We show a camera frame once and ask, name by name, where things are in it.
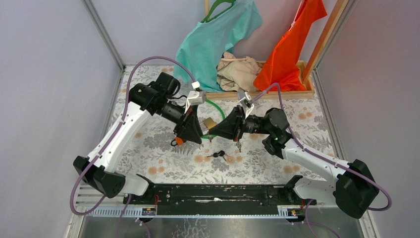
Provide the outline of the green clothes hanger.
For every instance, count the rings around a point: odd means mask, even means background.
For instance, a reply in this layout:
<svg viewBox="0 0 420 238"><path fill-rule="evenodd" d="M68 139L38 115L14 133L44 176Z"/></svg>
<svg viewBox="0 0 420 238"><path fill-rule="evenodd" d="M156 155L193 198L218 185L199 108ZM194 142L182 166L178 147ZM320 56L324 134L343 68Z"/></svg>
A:
<svg viewBox="0 0 420 238"><path fill-rule="evenodd" d="M208 23L228 11L235 4L235 0L204 0L205 16L201 23Z"/></svg>

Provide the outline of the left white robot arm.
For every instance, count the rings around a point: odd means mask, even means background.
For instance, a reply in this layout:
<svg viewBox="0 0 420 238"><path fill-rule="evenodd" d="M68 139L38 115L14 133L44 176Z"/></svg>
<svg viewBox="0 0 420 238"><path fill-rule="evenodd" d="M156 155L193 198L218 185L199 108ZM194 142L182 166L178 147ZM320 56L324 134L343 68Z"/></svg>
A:
<svg viewBox="0 0 420 238"><path fill-rule="evenodd" d="M189 92L186 104L180 106L172 100L179 87L177 79L161 73L156 81L131 88L128 105L97 148L87 157L78 156L74 160L73 166L82 181L107 198L128 193L143 204L151 202L154 191L146 178L117 173L116 169L130 140L154 114L175 124L173 145L186 141L202 143L197 110L205 102L206 93L196 88Z"/></svg>

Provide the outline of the brass padlock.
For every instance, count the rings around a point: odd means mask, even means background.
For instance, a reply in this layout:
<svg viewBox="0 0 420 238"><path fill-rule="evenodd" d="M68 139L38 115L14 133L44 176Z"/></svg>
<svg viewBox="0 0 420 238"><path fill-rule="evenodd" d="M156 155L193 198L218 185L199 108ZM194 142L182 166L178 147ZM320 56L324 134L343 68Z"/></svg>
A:
<svg viewBox="0 0 420 238"><path fill-rule="evenodd" d="M217 123L212 118L206 118L200 123L203 135L207 134L208 131L215 127Z"/></svg>

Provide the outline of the wooden post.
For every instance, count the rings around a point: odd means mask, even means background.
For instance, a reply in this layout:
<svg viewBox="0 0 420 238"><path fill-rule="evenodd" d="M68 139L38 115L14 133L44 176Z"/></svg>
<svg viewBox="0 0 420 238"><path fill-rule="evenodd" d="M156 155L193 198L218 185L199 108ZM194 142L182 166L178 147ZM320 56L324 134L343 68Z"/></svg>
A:
<svg viewBox="0 0 420 238"><path fill-rule="evenodd" d="M348 4L349 0L338 0L332 9L331 14L329 15L329 18L324 26L324 29L317 41L317 44L311 54L311 57L305 67L305 70L303 71L301 77L303 80L303 84L306 85L306 83L309 80L309 76L314 69L317 61L319 60L321 53L326 47L326 44L336 26L338 23L339 18L341 17L346 5Z"/></svg>

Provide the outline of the floral table mat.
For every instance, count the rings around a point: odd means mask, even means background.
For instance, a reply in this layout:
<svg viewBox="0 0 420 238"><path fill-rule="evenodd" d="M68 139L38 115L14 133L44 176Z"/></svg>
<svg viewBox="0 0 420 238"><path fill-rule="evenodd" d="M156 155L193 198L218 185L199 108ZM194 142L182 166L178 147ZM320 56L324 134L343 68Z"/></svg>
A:
<svg viewBox="0 0 420 238"><path fill-rule="evenodd" d="M126 85L133 66L123 73L111 123L123 111ZM131 81L148 84L161 72L172 75L173 66L141 66ZM318 95L310 99L282 99L288 121L296 137L308 146L334 157L328 125ZM294 175L324 180L315 172L270 155L264 149L264 134L244 134L241 147L231 140L216 137L202 144L186 142L172 147L174 124L154 115L128 140L116 171L143 175L155 183L284 184ZM210 157L223 150L225 157Z"/></svg>

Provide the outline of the black headed keys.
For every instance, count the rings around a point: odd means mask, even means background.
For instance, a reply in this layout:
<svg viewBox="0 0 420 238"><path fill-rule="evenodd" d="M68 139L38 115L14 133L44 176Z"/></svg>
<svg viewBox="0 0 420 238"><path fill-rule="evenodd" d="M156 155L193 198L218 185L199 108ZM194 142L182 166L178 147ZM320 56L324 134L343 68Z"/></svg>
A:
<svg viewBox="0 0 420 238"><path fill-rule="evenodd" d="M214 152L210 155L207 156L207 158L217 158L217 157L221 157L224 161L227 161L226 157L225 157L225 152L223 150L220 150L219 152Z"/></svg>

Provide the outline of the small silver key pair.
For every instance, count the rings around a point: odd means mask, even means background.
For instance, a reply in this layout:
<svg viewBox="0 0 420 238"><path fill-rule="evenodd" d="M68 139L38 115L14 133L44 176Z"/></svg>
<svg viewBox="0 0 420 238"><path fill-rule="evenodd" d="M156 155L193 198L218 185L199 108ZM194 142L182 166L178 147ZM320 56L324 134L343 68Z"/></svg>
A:
<svg viewBox="0 0 420 238"><path fill-rule="evenodd" d="M237 141L236 142L236 146L238 148L238 152L241 153L242 152L242 144L241 144L241 142L240 141Z"/></svg>

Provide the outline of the orange black small padlock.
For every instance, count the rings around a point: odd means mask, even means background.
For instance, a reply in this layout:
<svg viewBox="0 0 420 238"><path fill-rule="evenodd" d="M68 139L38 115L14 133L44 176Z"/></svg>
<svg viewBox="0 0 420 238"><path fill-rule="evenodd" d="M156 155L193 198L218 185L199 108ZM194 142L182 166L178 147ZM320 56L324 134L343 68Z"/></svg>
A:
<svg viewBox="0 0 420 238"><path fill-rule="evenodd" d="M185 141L184 141L182 138L175 137L175 138L171 141L170 145L171 145L172 147L175 147L175 146L178 146L178 145L182 145L183 143L185 143Z"/></svg>

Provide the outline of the wooden tray frame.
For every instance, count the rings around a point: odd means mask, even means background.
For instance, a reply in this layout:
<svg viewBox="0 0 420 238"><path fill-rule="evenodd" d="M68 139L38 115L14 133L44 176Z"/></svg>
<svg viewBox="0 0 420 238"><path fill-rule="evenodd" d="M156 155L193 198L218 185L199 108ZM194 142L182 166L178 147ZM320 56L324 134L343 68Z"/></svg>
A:
<svg viewBox="0 0 420 238"><path fill-rule="evenodd" d="M282 99L311 99L315 94L314 81L312 76L303 78L303 73L307 63L304 60L297 62L297 67L300 70L299 80L305 85L306 90L304 91L287 91L281 92ZM207 93L207 99L209 100L238 100L238 92L219 92L219 93Z"/></svg>

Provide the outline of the orange shirt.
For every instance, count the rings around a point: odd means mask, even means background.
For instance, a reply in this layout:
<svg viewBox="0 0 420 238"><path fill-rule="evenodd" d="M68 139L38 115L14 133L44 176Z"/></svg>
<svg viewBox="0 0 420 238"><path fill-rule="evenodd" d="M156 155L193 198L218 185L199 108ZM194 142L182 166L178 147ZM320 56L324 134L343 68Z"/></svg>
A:
<svg viewBox="0 0 420 238"><path fill-rule="evenodd" d="M277 42L253 82L258 90L263 91L273 83L278 83L282 92L306 90L299 79L297 62L312 24L325 16L327 12L322 0L301 1L289 29Z"/></svg>

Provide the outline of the teal shirt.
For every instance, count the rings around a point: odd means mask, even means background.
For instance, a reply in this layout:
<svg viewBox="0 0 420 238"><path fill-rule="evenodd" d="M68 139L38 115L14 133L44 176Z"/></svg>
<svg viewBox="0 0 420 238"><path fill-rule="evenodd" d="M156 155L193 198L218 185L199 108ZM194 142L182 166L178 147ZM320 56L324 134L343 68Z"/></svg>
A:
<svg viewBox="0 0 420 238"><path fill-rule="evenodd" d="M185 66L208 92L221 92L217 83L217 65L224 52L247 39L263 20L252 0L237 0L210 22L201 23L185 37L175 59Z"/></svg>

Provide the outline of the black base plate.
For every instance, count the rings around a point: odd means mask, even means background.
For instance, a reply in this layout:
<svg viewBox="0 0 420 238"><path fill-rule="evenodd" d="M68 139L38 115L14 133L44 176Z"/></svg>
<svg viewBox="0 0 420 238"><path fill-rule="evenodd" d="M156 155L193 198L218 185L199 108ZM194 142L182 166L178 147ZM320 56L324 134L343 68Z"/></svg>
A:
<svg viewBox="0 0 420 238"><path fill-rule="evenodd" d="M275 206L299 211L309 199L300 198L291 185L151 184L143 195L125 197L123 203L147 205L169 214L267 214Z"/></svg>

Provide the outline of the beige crumpled cloth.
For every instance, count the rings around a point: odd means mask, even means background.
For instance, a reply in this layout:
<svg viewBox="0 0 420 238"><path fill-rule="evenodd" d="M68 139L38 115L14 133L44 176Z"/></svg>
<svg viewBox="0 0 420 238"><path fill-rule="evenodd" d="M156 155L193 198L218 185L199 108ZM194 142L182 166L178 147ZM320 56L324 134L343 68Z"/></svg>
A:
<svg viewBox="0 0 420 238"><path fill-rule="evenodd" d="M254 81L263 64L251 57L236 58L232 53L223 53L217 64L217 83L224 91L257 92Z"/></svg>

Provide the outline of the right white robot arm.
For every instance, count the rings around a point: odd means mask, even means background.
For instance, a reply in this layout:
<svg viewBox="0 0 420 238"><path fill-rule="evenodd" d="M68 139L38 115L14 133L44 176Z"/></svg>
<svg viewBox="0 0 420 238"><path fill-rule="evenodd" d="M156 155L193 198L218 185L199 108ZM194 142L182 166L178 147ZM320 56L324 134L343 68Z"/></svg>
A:
<svg viewBox="0 0 420 238"><path fill-rule="evenodd" d="M281 159L297 163L323 178L322 181L300 178L284 190L290 204L302 199L314 199L336 204L345 214L359 219L379 194L379 189L367 164L361 160L348 162L311 151L299 145L287 131L289 122L282 109L271 108L263 117L246 116L236 106L219 124L209 130L211 135L239 141L245 133L266 134L265 150Z"/></svg>

